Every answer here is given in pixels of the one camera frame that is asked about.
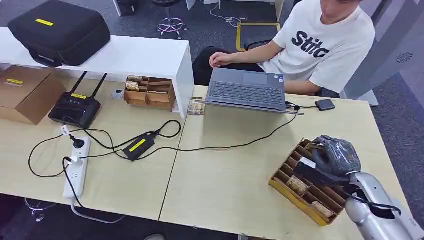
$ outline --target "printed text on t-shirt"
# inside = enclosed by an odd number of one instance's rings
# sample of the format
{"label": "printed text on t-shirt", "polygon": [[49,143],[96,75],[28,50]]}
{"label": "printed text on t-shirt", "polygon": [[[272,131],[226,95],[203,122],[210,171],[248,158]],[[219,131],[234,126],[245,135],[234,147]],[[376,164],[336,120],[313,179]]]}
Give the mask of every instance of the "printed text on t-shirt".
{"label": "printed text on t-shirt", "polygon": [[300,46],[300,49],[305,53],[310,55],[313,54],[315,58],[322,58],[330,52],[329,50],[321,47],[323,44],[322,41],[320,41],[318,38],[308,38],[308,34],[304,31],[298,31],[296,38],[292,38],[291,42],[296,46]]}

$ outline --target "gray robotic hand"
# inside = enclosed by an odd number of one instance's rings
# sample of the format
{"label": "gray robotic hand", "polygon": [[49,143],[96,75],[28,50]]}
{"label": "gray robotic hand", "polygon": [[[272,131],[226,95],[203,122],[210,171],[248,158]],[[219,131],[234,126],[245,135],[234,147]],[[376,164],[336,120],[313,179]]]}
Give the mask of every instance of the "gray robotic hand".
{"label": "gray robotic hand", "polygon": [[299,161],[294,172],[318,185],[343,186],[346,212],[365,240],[420,240],[424,231],[399,201],[389,197],[381,183],[361,172],[361,162],[352,144],[322,135],[313,141],[323,151],[312,151],[312,160]]}

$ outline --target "person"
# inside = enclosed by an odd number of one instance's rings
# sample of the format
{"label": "person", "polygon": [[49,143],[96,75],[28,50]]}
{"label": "person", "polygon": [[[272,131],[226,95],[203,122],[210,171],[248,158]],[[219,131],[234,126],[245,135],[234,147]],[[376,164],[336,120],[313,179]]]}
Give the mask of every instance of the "person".
{"label": "person", "polygon": [[208,86],[213,68],[283,74],[285,92],[340,93],[370,51],[374,24],[362,0],[303,0],[266,45],[229,53],[206,47],[193,63],[194,83]]}

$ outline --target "laptop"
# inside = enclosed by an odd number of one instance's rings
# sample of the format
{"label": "laptop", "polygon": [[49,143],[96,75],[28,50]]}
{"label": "laptop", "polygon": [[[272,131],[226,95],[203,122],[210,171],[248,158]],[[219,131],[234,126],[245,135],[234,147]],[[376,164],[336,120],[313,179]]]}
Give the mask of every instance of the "laptop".
{"label": "laptop", "polygon": [[281,74],[215,67],[203,103],[295,114],[286,111],[284,93]]}

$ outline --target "yellow label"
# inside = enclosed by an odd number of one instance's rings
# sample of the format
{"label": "yellow label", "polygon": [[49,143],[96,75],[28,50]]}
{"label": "yellow label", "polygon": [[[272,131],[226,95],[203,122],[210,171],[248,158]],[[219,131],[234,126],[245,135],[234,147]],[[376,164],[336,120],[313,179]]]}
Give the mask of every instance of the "yellow label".
{"label": "yellow label", "polygon": [[131,147],[129,149],[129,152],[132,153],[134,152],[134,150],[136,150],[138,147],[140,147],[142,144],[144,144],[146,141],[146,139],[142,139],[141,141],[139,141],[136,145],[134,145],[133,147]]}
{"label": "yellow label", "polygon": [[79,98],[79,99],[86,99],[87,97],[86,96],[84,96],[84,95],[79,95],[79,94],[76,94],[76,93],[72,93],[71,94],[71,96],[72,97],[75,97],[75,98]]}
{"label": "yellow label", "polygon": [[53,26],[53,22],[49,22],[49,21],[46,21],[46,20],[43,20],[43,19],[37,19],[37,20],[35,20],[37,23],[39,23],[39,24],[44,24],[44,25],[47,25],[47,26],[49,26],[49,27],[51,27],[51,26]]}
{"label": "yellow label", "polygon": [[19,80],[15,80],[15,79],[7,79],[6,81],[8,81],[9,83],[14,83],[14,84],[23,84],[23,81],[19,81]]}

